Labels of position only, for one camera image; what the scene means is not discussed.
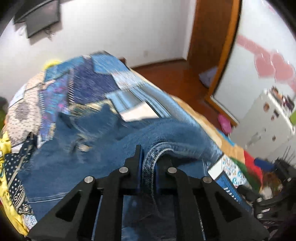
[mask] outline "metal screw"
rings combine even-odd
[[[210,178],[210,177],[208,177],[208,176],[203,177],[202,180],[203,180],[204,183],[211,183],[211,182],[212,182],[212,178]]]
[[[169,167],[169,168],[168,168],[168,172],[169,172],[169,173],[176,173],[176,172],[177,172],[177,169],[174,168],[174,167]]]
[[[121,172],[121,173],[127,173],[128,172],[128,168],[127,167],[121,167],[121,168],[119,168],[119,172]]]
[[[94,180],[94,178],[92,176],[87,176],[86,178],[84,178],[84,181],[86,183],[91,183]]]

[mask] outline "wooden floor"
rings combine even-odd
[[[208,89],[203,86],[198,75],[193,72],[185,60],[146,65],[133,69],[165,92],[185,101],[221,130],[217,119],[218,112],[204,100]]]

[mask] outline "pink heart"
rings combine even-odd
[[[274,67],[269,56],[255,55],[254,62],[259,78],[274,76]]]
[[[285,60],[281,54],[272,54],[271,61],[276,70],[274,75],[276,81],[288,83],[295,78],[294,67],[290,64],[285,63]]]

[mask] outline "triangular cutout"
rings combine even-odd
[[[215,198],[226,222],[231,222],[237,218],[242,217],[240,211],[237,210],[230,202],[228,202],[219,192],[215,193]]]
[[[56,217],[67,222],[71,222],[74,218],[80,198],[80,192],[76,193],[69,202],[67,202],[59,211],[57,211]]]

